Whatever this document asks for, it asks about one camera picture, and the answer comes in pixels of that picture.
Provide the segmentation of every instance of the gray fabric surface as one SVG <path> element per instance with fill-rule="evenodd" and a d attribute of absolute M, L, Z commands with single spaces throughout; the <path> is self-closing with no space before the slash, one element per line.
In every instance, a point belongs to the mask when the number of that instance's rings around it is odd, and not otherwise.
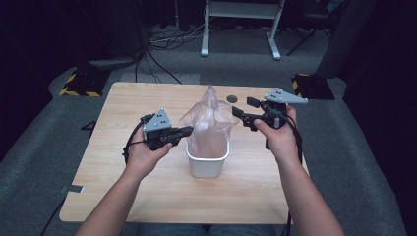
<path fill-rule="evenodd" d="M 349 57 L 356 41 L 374 9 L 377 1 L 351 0 L 346 7 L 323 59 L 317 68 L 317 75 L 335 78 Z"/>
<path fill-rule="evenodd" d="M 281 54 L 299 39 L 292 31 L 278 35 Z M 210 38 L 207 58 L 200 56 L 200 38 L 152 55 L 171 73 L 200 75 L 202 85 L 280 87 L 293 92 L 291 76 L 314 73 L 327 45 L 327 38 L 317 33 L 291 56 L 275 61 L 263 29 L 218 31 Z M 149 62 L 154 73 L 164 73 Z M 141 67 L 148 69 L 144 62 Z M 40 234 L 65 198 L 59 190 L 72 183 L 89 142 L 89 132 L 81 127 L 97 120 L 111 85 L 126 73 L 134 73 L 135 67 L 112 72 L 103 97 L 59 96 L 72 71 L 63 72 L 51 83 L 53 100 L 0 163 L 0 235 Z M 344 82 L 328 82 L 336 100 L 294 105 L 312 179 L 347 235 L 405 235 L 395 196 L 341 99 Z M 79 226 L 55 215 L 46 235 L 71 235 Z M 128 223 L 123 235 L 135 232 L 136 225 Z"/>

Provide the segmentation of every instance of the white plastic container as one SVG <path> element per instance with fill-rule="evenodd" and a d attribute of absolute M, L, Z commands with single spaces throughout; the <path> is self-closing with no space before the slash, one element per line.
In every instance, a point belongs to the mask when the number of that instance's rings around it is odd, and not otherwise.
<path fill-rule="evenodd" d="M 188 152 L 188 142 L 185 144 L 185 150 L 188 155 L 188 160 L 190 162 L 190 171 L 194 177 L 199 178 L 215 178 L 218 177 L 223 168 L 223 163 L 226 157 L 229 155 L 230 145 L 227 142 L 227 152 L 226 155 L 221 158 L 199 158 L 193 157 Z"/>

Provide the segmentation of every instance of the wire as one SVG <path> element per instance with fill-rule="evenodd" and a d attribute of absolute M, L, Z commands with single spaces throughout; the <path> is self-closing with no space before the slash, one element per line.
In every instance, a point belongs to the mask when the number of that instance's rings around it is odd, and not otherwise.
<path fill-rule="evenodd" d="M 172 30 L 173 33 L 166 37 L 165 33 L 166 32 L 170 32 L 170 31 L 163 31 L 163 32 L 155 32 L 153 35 L 160 35 L 162 34 L 163 37 L 157 37 L 155 39 L 151 39 L 150 42 L 152 44 L 151 48 L 155 49 L 155 50 L 173 50 L 176 49 L 178 47 L 183 46 L 185 43 L 187 42 L 191 42 L 193 40 L 195 40 L 198 37 L 202 37 L 204 34 L 201 33 L 203 31 L 202 27 L 205 24 L 200 25 L 199 27 L 197 27 L 196 29 L 194 29 L 191 32 L 183 32 L 180 35 L 175 35 L 177 32 L 179 32 L 178 30 Z M 161 45 L 157 45 L 157 43 L 161 43 L 166 41 L 166 44 L 164 46 Z M 173 43 L 178 43 L 179 45 L 170 47 Z"/>
<path fill-rule="evenodd" d="M 114 54 L 116 54 L 118 56 L 129 56 L 129 57 L 136 56 L 136 55 L 138 55 L 138 54 L 141 53 L 142 50 L 139 51 L 138 53 L 133 54 L 133 55 L 132 54 L 124 54 L 123 52 L 118 52 L 118 51 L 113 50 L 112 48 L 110 48 L 108 46 L 108 43 L 101 37 L 100 33 L 96 29 L 96 26 L 94 25 L 94 23 L 92 22 L 91 18 L 89 17 L 89 14 L 87 14 L 85 8 L 83 7 L 83 4 L 81 4 L 80 0 L 77 0 L 77 3 L 79 5 L 81 11 L 83 12 L 84 16 L 86 17 L 87 21 L 89 22 L 90 26 L 92 27 L 92 30 L 95 32 L 95 34 L 97 35 L 98 39 L 107 48 L 107 50 L 109 50 L 110 52 L 112 52 L 112 53 L 114 53 Z"/>
<path fill-rule="evenodd" d="M 142 56 L 137 56 L 137 57 L 133 57 L 131 60 L 127 61 L 127 62 L 119 62 L 119 63 L 113 63 L 110 65 L 99 65 L 99 64 L 93 64 L 91 63 L 92 66 L 95 67 L 95 69 L 99 70 L 99 71 L 113 71 L 113 70 L 119 70 L 122 68 L 126 68 L 129 67 L 135 63 L 137 63 L 140 58 Z"/>
<path fill-rule="evenodd" d="M 132 145 L 143 144 L 145 141 L 137 141 L 129 144 L 129 147 Z"/>
<path fill-rule="evenodd" d="M 128 142 L 126 143 L 125 147 L 123 147 L 123 153 L 122 155 L 125 157 L 125 163 L 128 163 L 129 160 L 129 146 L 132 144 L 132 140 L 135 137 L 135 134 L 138 132 L 139 128 L 141 128 L 141 126 L 143 124 L 145 124 L 147 121 L 149 121 L 154 114 L 148 114 L 146 116 L 143 116 L 141 118 L 141 121 L 139 122 L 139 124 L 135 127 L 135 129 L 132 131 L 132 134 L 129 137 Z"/>
<path fill-rule="evenodd" d="M 170 73 L 169 71 L 167 71 L 165 68 L 163 68 L 152 56 L 152 54 L 150 54 L 149 50 L 147 50 L 148 55 L 150 56 L 150 58 L 153 60 L 154 63 L 156 63 L 156 65 L 158 65 L 158 67 L 160 67 L 160 69 L 164 70 L 166 73 L 168 73 L 172 78 L 174 78 L 178 84 L 182 85 L 182 83 L 180 82 L 180 80 L 178 80 L 178 78 L 176 78 L 174 75 L 172 75 L 172 73 Z"/>
<path fill-rule="evenodd" d="M 51 221 L 52 221 L 53 217 L 55 216 L 56 212 L 58 212 L 59 208 L 60 208 L 60 207 L 64 204 L 65 199 L 66 199 L 66 198 L 64 198 L 64 199 L 61 201 L 61 203 L 60 203 L 60 204 L 56 207 L 56 209 L 53 211 L 52 215 L 51 215 L 51 216 L 49 217 L 49 219 L 48 219 L 48 222 L 46 222 L 46 225 L 43 227 L 43 230 L 42 230 L 42 232 L 40 233 L 40 236 L 45 235 L 46 229 L 48 228 L 49 224 L 51 223 Z"/>
<path fill-rule="evenodd" d="M 291 127 L 292 132 L 294 134 L 295 137 L 295 143 L 297 145 L 297 154 L 298 154 L 298 159 L 300 160 L 300 163 L 303 164 L 303 145 L 302 145 L 302 138 L 300 135 L 300 132 L 297 129 L 297 125 L 295 124 L 294 119 L 292 119 L 291 116 L 285 114 L 278 114 L 280 118 L 284 119 L 285 122 Z M 291 234 L 291 212 L 288 211 L 288 217 L 287 217 L 287 222 L 286 225 L 284 225 L 282 232 L 281 232 L 281 236 L 283 236 L 286 233 L 287 236 L 289 236 Z"/>
<path fill-rule="evenodd" d="M 139 67 L 140 64 L 141 64 L 141 60 L 138 60 L 136 62 L 136 66 L 135 66 L 135 83 L 138 82 L 138 67 Z"/>
<path fill-rule="evenodd" d="M 153 76 L 153 78 L 155 79 L 155 82 L 156 82 L 156 83 L 157 83 L 157 81 L 159 81 L 161 84 L 163 84 L 163 82 L 162 82 L 162 80 L 159 78 L 159 76 L 157 76 L 156 74 L 154 74 L 154 73 L 153 73 L 152 66 L 150 65 L 150 63 L 149 63 L 149 61 L 148 61 L 148 57 L 147 57 L 147 55 L 145 55 L 145 61 L 147 62 L 148 66 L 149 66 L 149 73 L 144 72 L 144 70 L 141 68 L 142 72 L 143 72 L 144 74 L 147 74 L 147 75 L 151 75 L 151 76 Z"/>

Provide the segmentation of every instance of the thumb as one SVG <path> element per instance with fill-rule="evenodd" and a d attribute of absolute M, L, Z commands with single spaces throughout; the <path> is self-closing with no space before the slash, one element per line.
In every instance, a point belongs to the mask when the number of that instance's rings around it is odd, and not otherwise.
<path fill-rule="evenodd" d="M 261 131 L 265 135 L 265 137 L 269 137 L 270 133 L 273 131 L 273 129 L 265 123 L 263 120 L 256 119 L 254 121 L 255 126 L 258 128 L 258 130 Z"/>
<path fill-rule="evenodd" d="M 155 150 L 153 153 L 159 159 L 161 159 L 161 158 L 163 158 L 164 156 L 166 156 L 169 153 L 169 151 L 171 150 L 171 148 L 172 148 L 172 143 L 168 143 L 168 144 L 164 145 L 163 147 Z"/>

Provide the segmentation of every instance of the plastic bag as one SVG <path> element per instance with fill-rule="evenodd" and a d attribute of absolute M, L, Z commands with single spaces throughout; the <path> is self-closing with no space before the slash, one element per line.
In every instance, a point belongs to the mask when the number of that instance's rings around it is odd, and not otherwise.
<path fill-rule="evenodd" d="M 181 119 L 184 126 L 193 126 L 187 138 L 190 155 L 198 158 L 221 158 L 227 154 L 230 132 L 239 119 L 232 115 L 231 106 L 217 100 L 213 86 L 208 86 L 200 102 L 196 103 Z"/>

